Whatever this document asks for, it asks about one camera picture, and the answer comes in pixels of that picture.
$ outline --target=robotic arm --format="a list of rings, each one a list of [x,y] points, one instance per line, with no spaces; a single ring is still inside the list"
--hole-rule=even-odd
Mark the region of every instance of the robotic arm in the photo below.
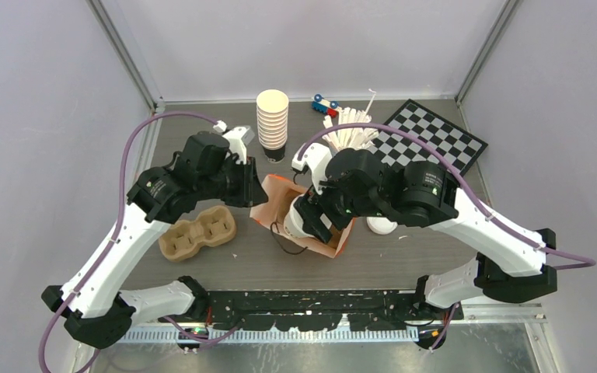
[[[195,209],[198,201],[218,199],[233,207],[268,201],[257,178],[255,159],[246,155],[253,132],[249,127],[227,131],[222,122],[215,130],[221,134],[190,136],[169,165],[144,171],[129,190],[120,238],[62,314],[65,328],[75,340],[103,349],[141,322],[165,315],[204,316],[207,292],[191,277],[145,290],[120,287],[150,245],[182,214]],[[73,292],[106,248],[113,228],[70,281],[44,290],[42,299],[49,309],[55,312]]]
[[[557,290],[557,272],[545,264],[546,254],[485,218],[440,165],[423,161],[390,167],[367,150],[348,148],[331,157],[328,148],[312,144],[300,160],[293,158],[292,168],[310,170],[312,186],[292,202],[284,221],[289,235],[328,242],[331,225],[341,230],[352,218],[386,217],[451,235],[479,252],[459,268],[421,277],[417,308],[445,309],[478,295],[527,302]],[[554,249],[553,231],[529,231],[487,209],[510,228]]]

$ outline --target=paper cup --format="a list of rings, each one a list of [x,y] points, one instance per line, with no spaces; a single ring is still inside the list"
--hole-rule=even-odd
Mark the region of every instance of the paper cup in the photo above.
[[[284,135],[278,136],[276,138],[260,137],[259,140],[260,140],[260,144],[262,144],[263,147],[269,148],[269,149],[276,149],[276,148],[280,148],[282,145],[287,143],[287,135],[284,134]]]
[[[269,128],[269,127],[262,127],[259,124],[257,125],[257,132],[258,133],[264,133],[264,134],[280,134],[280,133],[286,133],[287,132],[287,128],[286,127],[275,127],[275,128]]]
[[[257,109],[261,113],[269,115],[283,113],[289,107],[289,98],[277,89],[263,91],[257,95],[255,102],[257,103]]]
[[[264,155],[267,156],[267,159],[271,163],[278,163],[285,158],[285,148],[286,144],[282,144],[280,146],[271,146],[268,147],[262,145],[262,150],[264,150]]]
[[[261,115],[258,115],[257,122],[262,123],[264,125],[271,125],[271,126],[278,125],[278,124],[287,125],[287,116],[269,119],[266,117],[262,117]]]
[[[268,118],[268,119],[278,119],[280,117],[286,117],[288,113],[289,113],[288,108],[281,111],[280,113],[267,113],[265,111],[257,109],[258,117],[264,117],[264,118]]]
[[[266,137],[262,134],[260,135],[260,144],[263,144],[263,145],[274,146],[274,145],[278,145],[278,144],[285,143],[285,142],[287,142],[287,134],[281,134],[280,136],[277,136],[274,138]]]

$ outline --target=bundle of straws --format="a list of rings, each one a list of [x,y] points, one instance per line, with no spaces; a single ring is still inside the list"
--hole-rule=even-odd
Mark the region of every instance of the bundle of straws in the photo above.
[[[365,111],[356,110],[350,107],[346,107],[344,109],[338,108],[339,113],[337,115],[337,124],[369,123],[372,121],[372,117],[370,117],[367,112],[369,111],[370,106],[372,106],[374,97],[376,97],[376,92],[372,91],[371,89],[369,92],[372,93],[372,98],[369,100]],[[331,117],[326,115],[323,118],[323,126],[326,128],[333,126]],[[379,136],[379,132],[371,128],[351,128],[342,131],[330,132],[329,134],[324,135],[322,138],[335,152],[338,152],[345,148],[369,148],[372,146],[372,140],[377,136]]]

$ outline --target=black mounting base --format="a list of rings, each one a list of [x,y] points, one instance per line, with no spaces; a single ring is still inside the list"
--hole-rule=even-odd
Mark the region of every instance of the black mounting base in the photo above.
[[[219,330],[234,326],[258,331],[273,326],[280,331],[292,327],[300,331],[332,330],[343,314],[347,314],[351,331],[401,330],[406,329],[405,322],[442,319],[446,311],[422,307],[418,312],[414,293],[406,290],[210,291],[209,300],[209,317]],[[186,315],[171,318],[177,322],[207,319]],[[461,308],[453,319],[463,319]],[[432,330],[434,326],[424,328]]]

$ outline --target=chessboard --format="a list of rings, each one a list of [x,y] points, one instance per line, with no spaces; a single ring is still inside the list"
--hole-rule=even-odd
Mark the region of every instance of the chessboard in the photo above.
[[[464,175],[488,144],[471,133],[457,127],[412,99],[406,101],[387,121],[386,125],[412,134],[452,163]],[[438,160],[421,146],[396,134],[380,131],[372,141],[369,151],[384,163],[402,166],[412,161],[438,163]]]

